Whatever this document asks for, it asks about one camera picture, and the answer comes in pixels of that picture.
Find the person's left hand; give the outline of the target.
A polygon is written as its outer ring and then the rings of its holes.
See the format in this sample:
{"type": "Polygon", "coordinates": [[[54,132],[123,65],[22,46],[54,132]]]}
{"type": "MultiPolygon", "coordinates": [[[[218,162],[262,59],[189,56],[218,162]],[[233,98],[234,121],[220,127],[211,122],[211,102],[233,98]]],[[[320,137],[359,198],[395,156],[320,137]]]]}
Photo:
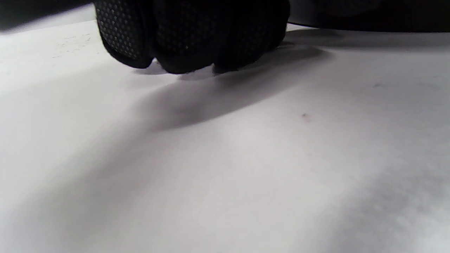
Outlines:
{"type": "Polygon", "coordinates": [[[172,74],[235,70],[280,45],[287,0],[95,0],[106,51],[135,69],[154,59],[172,74]]]}

